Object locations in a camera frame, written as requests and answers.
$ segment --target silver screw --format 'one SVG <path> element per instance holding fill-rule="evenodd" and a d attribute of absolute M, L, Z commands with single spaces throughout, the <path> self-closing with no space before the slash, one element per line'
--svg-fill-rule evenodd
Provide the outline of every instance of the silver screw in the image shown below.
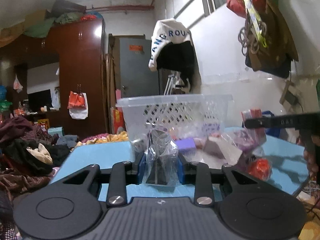
<path fill-rule="evenodd" d="M 109 203 L 113 205 L 121 204 L 124 201 L 124 198 L 121 196 L 113 196 L 109 198 Z"/>
<path fill-rule="evenodd" d="M 197 198 L 197 203 L 199 205 L 210 205 L 212 203 L 212 199 L 209 197 L 199 197 Z"/>

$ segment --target red plastic bag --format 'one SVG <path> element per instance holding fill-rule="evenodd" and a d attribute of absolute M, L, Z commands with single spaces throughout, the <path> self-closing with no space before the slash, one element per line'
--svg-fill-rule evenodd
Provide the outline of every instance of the red plastic bag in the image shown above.
<path fill-rule="evenodd" d="M 85 15 L 85 16 L 82 16 L 82 17 L 80 18 L 80 20 L 81 20 L 81 21 L 86 21 L 86 20 L 94 20 L 94 19 L 96 19 L 96 18 L 97 18 L 96 15 L 87 14 L 87 15 Z"/>
<path fill-rule="evenodd" d="M 258 13 L 262 13 L 266 10 L 266 0 L 251 0 L 254 8 Z M 227 0 L 227 7 L 233 11 L 236 15 L 246 18 L 246 10 L 243 0 Z"/>
<path fill-rule="evenodd" d="M 272 174 L 272 166 L 267 159 L 260 158 L 249 164 L 247 172 L 257 179 L 267 181 Z"/>
<path fill-rule="evenodd" d="M 85 98 L 82 93 L 75 93 L 70 91 L 68 109 L 71 108 L 86 109 Z"/>

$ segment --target maroon clothing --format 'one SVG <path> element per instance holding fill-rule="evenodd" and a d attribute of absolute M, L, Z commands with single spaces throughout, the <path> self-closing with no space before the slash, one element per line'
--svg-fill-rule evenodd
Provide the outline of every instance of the maroon clothing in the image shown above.
<path fill-rule="evenodd" d="M 12 140 L 32 130 L 30 122 L 22 116 L 6 119 L 0 124 L 0 145 L 10 144 Z"/>
<path fill-rule="evenodd" d="M 0 172 L 0 190 L 4 191 L 10 201 L 26 192 L 34 192 L 48 185 L 49 176 L 31 177 L 14 169 Z"/>
<path fill-rule="evenodd" d="M 28 131 L 25 133 L 24 136 L 21 136 L 22 140 L 25 141 L 47 141 L 51 143 L 54 143 L 54 138 L 48 134 L 47 132 L 44 132 L 39 125 L 34 125 L 32 127 L 31 131 Z"/>

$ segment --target beige cloth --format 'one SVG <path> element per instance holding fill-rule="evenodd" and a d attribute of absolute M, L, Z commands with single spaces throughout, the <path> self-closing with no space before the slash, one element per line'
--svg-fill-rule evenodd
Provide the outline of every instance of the beige cloth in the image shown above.
<path fill-rule="evenodd" d="M 39 143 L 39 146 L 37 149 L 32 150 L 27 148 L 27 151 L 30 152 L 34 157 L 36 157 L 41 162 L 52 165 L 52 158 L 50 156 L 50 153 L 41 143 Z"/>

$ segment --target black circular pad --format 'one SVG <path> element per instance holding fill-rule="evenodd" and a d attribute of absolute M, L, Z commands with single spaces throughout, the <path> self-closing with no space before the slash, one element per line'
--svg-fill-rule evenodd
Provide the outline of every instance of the black circular pad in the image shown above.
<path fill-rule="evenodd" d="M 283 205 L 272 198 L 255 198 L 247 204 L 251 215 L 260 219 L 275 219 L 282 215 Z"/>
<path fill-rule="evenodd" d="M 287 193 L 239 193 L 220 205 L 225 224 L 238 235 L 255 240 L 280 240 L 296 236 L 303 228 L 303 205 Z"/>
<path fill-rule="evenodd" d="M 62 197 L 52 197 L 41 201 L 36 210 L 43 218 L 60 219 L 70 215 L 74 208 L 75 205 L 71 200 Z"/>
<path fill-rule="evenodd" d="M 61 183 L 24 198 L 14 210 L 14 220 L 31 238 L 61 240 L 88 231 L 101 214 L 98 200 L 88 191 Z"/>

